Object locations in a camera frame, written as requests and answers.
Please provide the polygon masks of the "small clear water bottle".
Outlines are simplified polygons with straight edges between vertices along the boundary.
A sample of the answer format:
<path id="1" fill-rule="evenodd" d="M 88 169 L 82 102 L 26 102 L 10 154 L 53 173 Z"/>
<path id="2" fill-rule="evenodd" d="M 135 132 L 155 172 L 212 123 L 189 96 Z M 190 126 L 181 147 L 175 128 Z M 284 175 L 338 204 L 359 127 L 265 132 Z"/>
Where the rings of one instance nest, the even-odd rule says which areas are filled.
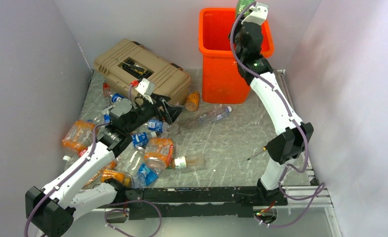
<path id="1" fill-rule="evenodd" d="M 211 111 L 199 116 L 199 122 L 203 124 L 214 123 L 226 118 L 232 112 L 231 106 L 220 105 Z"/>

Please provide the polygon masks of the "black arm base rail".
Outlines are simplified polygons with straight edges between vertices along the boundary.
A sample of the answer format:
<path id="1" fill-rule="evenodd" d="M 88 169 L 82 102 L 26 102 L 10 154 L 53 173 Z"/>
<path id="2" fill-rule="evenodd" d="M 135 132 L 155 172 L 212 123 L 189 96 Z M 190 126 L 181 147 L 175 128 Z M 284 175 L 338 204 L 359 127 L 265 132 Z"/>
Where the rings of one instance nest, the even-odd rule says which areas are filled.
<path id="1" fill-rule="evenodd" d="M 257 186 L 143 188 L 120 192 L 103 208 L 125 207 L 130 220 L 158 217 L 237 216 L 252 217 L 267 207 L 286 206 L 279 191 Z"/>

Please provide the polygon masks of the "green plastic bottle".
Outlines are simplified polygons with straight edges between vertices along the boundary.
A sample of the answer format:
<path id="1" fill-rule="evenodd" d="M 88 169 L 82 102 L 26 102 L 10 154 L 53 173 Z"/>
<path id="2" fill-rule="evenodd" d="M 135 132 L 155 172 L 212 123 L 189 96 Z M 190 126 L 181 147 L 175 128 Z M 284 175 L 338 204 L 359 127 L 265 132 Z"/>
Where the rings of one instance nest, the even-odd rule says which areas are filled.
<path id="1" fill-rule="evenodd" d="M 238 0 L 235 7 L 236 16 L 238 16 L 245 8 L 248 8 L 248 6 L 253 5 L 254 2 L 255 0 Z"/>

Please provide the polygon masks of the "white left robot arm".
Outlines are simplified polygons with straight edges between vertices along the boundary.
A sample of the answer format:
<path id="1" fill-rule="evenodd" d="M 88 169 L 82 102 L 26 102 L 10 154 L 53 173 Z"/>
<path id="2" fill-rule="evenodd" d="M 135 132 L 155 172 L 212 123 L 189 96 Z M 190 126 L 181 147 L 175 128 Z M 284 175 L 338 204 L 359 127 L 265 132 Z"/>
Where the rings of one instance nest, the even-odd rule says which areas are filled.
<path id="1" fill-rule="evenodd" d="M 105 128 L 100 133 L 93 132 L 88 150 L 53 181 L 42 188 L 32 186 L 25 193 L 25 237 L 31 224 L 44 237 L 60 237 L 75 220 L 93 209 L 105 204 L 120 207 L 125 203 L 125 187 L 116 181 L 102 183 L 84 193 L 81 189 L 124 151 L 132 141 L 134 130 L 153 118 L 172 124 L 184 109 L 182 105 L 170 104 L 170 97 L 155 93 L 140 99 L 143 101 L 140 105 L 128 98 L 115 102 L 110 110 L 110 122 L 102 124 Z"/>

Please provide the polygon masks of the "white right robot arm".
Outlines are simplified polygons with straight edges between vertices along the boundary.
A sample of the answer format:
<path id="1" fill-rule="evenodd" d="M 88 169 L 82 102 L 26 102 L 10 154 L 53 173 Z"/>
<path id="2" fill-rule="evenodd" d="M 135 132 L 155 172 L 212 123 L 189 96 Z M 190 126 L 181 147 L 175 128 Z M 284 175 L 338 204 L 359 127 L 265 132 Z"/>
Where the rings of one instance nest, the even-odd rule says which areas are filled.
<path id="1" fill-rule="evenodd" d="M 229 41 L 240 76 L 263 103 L 277 134 L 264 147 L 270 160 L 257 183 L 257 200 L 268 205 L 284 193 L 282 181 L 289 168 L 299 173 L 307 169 L 308 143 L 314 128 L 294 111 L 276 81 L 273 68 L 260 53 L 261 26 L 236 20 Z"/>

